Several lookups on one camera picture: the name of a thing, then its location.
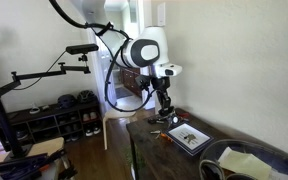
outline dark wooden table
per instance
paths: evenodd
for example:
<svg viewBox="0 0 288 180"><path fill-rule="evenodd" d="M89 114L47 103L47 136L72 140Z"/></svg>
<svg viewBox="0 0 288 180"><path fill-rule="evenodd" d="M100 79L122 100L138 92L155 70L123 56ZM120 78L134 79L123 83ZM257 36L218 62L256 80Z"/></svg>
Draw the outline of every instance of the dark wooden table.
<svg viewBox="0 0 288 180"><path fill-rule="evenodd" d="M185 111L176 109L176 112L184 113ZM212 142L230 138L192 115L189 116L189 120L192 127L212 136L214 138ZM139 171L136 161L133 162L136 179L199 179L198 165L202 151L191 156L174 142L171 143L161 137L155 139L156 134L150 133L155 130L165 130L167 126L167 123L149 124L147 119L126 125L131 139L133 161L136 159L134 145L145 159L146 167Z"/></svg>

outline white chair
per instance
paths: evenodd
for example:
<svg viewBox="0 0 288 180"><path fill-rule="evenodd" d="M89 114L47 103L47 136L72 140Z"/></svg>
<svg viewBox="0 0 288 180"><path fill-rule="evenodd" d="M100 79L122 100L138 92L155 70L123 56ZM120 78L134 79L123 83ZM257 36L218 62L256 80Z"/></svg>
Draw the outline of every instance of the white chair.
<svg viewBox="0 0 288 180"><path fill-rule="evenodd" d="M119 109L123 109L123 110L127 110L127 109L132 109L128 106L118 106ZM108 110L105 113L105 116L103 118L103 131L104 131L104 148L105 150L107 150L107 136L106 136L106 121L108 121L109 119L118 119L118 118L127 118L128 120L130 120L130 117L134 116L135 111L134 112L120 112L117 111L113 108L111 108L110 110Z"/></svg>

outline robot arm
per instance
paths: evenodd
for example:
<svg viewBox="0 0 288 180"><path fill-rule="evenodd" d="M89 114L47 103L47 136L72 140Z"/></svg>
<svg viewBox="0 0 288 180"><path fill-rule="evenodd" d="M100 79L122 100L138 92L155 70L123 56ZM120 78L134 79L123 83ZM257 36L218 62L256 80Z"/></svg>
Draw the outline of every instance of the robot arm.
<svg viewBox="0 0 288 180"><path fill-rule="evenodd" d="M162 107L160 115L166 116L173 112L171 98L167 94L169 77L181 73L182 67L169 62L167 41L161 27L147 27L138 38L131 40L125 33L121 36L122 31L114 30L108 23L104 10L105 0L71 0L87 21L84 25L70 19L56 0L49 1L68 23L78 28L91 28L108 47L112 58L115 58L113 62L117 65L126 68L148 67L149 79Z"/></svg>

